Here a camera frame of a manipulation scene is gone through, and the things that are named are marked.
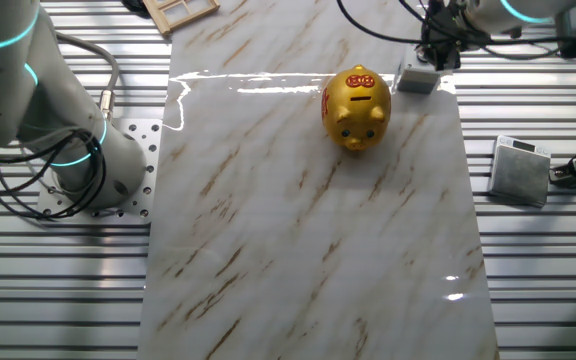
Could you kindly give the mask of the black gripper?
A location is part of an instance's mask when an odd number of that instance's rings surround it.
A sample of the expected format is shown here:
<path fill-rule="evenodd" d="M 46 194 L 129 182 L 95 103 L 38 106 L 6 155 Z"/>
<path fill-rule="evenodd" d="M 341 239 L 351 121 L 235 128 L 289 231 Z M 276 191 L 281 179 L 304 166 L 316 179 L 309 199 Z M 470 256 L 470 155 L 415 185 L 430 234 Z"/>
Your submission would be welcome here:
<path fill-rule="evenodd" d="M 433 64 L 436 70 L 460 69 L 461 56 L 459 51 L 468 49 L 468 39 L 465 31 L 459 27 L 458 19 L 465 9 L 466 2 L 459 0 L 428 0 L 421 1 L 424 10 L 422 22 L 420 51 L 433 51 Z M 443 51 L 451 50 L 446 55 Z"/>

